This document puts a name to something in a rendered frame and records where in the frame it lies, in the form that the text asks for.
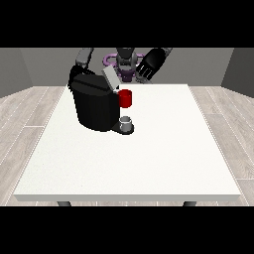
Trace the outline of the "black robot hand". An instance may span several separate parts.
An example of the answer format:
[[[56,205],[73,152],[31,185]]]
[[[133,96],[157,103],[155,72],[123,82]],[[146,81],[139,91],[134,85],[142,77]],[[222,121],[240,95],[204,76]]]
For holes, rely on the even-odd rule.
[[[70,69],[70,72],[69,72],[69,78],[74,78],[76,77],[77,75],[81,74],[81,73],[86,73],[87,72],[87,68],[85,67],[82,67],[78,64],[75,64],[71,69]]]
[[[163,49],[151,49],[136,67],[136,79],[140,82],[150,81],[166,60]]]

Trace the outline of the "pale grey machine lid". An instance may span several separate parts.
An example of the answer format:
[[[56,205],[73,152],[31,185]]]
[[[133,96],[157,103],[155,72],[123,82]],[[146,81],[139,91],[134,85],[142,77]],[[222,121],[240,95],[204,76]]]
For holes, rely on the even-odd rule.
[[[106,81],[112,90],[115,90],[120,85],[121,81],[112,65],[105,67],[102,70],[102,74],[106,78]]]

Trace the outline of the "black coffee machine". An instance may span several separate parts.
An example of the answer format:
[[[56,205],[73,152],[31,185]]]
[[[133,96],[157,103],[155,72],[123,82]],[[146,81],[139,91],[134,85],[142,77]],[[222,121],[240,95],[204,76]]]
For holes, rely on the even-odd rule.
[[[79,74],[68,86],[73,95],[78,121],[84,127],[100,132],[115,131],[122,135],[134,132],[120,130],[118,91],[113,91],[103,75]]]

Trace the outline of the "red pod holder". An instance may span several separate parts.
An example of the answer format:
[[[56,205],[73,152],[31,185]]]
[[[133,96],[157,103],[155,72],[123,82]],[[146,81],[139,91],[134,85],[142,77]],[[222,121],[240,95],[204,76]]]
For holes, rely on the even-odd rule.
[[[128,108],[132,105],[132,91],[129,89],[121,89],[118,91],[119,106]]]

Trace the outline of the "small grey cup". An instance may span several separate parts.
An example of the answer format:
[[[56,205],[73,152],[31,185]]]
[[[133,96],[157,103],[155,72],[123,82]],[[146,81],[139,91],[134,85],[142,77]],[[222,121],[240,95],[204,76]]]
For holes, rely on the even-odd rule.
[[[129,116],[122,116],[119,119],[119,123],[120,123],[120,130],[123,132],[128,132],[132,128],[132,120]]]

